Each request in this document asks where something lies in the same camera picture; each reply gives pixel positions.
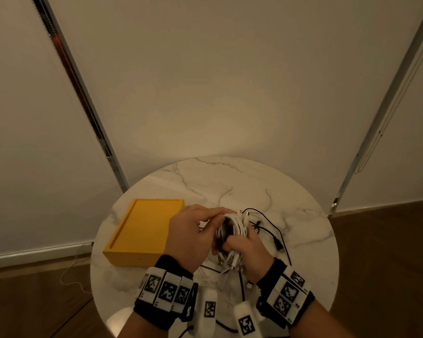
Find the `cable bundle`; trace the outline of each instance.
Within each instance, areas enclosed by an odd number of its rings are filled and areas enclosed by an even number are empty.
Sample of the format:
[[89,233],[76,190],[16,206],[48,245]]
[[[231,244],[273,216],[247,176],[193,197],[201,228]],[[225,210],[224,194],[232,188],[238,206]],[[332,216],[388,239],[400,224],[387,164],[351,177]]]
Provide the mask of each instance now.
[[221,265],[228,269],[237,268],[241,270],[241,255],[235,250],[227,252],[222,249],[222,245],[230,235],[248,236],[249,217],[243,215],[240,211],[236,214],[225,214],[226,219],[216,231],[216,248],[218,250],[218,260]]

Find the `person's right hand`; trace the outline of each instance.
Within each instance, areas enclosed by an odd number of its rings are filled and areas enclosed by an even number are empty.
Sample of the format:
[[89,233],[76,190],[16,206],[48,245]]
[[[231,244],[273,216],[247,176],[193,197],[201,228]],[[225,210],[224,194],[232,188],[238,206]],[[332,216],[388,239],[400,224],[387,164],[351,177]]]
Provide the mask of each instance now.
[[274,257],[265,248],[251,224],[248,225],[248,237],[231,235],[222,248],[226,251],[236,250],[241,254],[245,267],[243,274],[254,284],[265,276],[274,263]]

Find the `yellow box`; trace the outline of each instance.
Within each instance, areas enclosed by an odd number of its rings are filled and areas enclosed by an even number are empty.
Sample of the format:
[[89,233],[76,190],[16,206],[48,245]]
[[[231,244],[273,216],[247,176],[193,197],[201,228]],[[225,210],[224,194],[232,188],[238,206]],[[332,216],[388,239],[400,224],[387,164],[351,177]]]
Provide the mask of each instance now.
[[169,219],[183,199],[134,199],[108,242],[104,255],[118,267],[152,267],[163,254]]

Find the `marble table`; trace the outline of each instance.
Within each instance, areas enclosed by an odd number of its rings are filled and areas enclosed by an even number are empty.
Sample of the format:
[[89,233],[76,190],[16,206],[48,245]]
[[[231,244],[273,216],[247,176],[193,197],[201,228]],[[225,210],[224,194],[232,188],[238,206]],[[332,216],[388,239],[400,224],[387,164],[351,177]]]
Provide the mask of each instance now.
[[[339,258],[337,242],[326,213],[304,187],[290,177],[264,164],[231,157],[189,159],[153,172],[133,185],[113,205],[102,222],[94,242],[90,277],[94,301],[103,320],[124,307],[132,307],[135,294],[146,268],[112,266],[102,254],[130,201],[134,198],[183,198],[186,205],[207,207],[225,206],[244,210],[261,210],[284,233],[284,239],[295,270],[312,285],[316,299],[329,310],[338,284]],[[260,237],[272,255],[287,261],[285,253],[278,253],[269,234]],[[209,255],[205,265],[214,266]],[[241,301],[238,274],[216,273],[201,268],[194,274],[199,284],[214,285],[219,291],[216,318],[236,328],[232,303]],[[247,300],[255,301],[256,290],[248,290]],[[270,320],[262,322],[265,336],[285,336]],[[169,332],[177,338],[186,324],[177,320]],[[215,337],[235,337],[216,327]]]

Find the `floor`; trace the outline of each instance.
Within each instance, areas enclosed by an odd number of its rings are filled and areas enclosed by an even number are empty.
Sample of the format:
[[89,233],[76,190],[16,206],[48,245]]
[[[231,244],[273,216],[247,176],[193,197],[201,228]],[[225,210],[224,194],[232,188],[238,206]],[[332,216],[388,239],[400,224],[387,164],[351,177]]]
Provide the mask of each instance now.
[[[330,221],[340,254],[331,313],[358,338],[423,337],[423,202]],[[64,281],[88,291],[83,263]],[[111,338],[92,295],[59,283],[68,264],[0,270],[0,338]]]

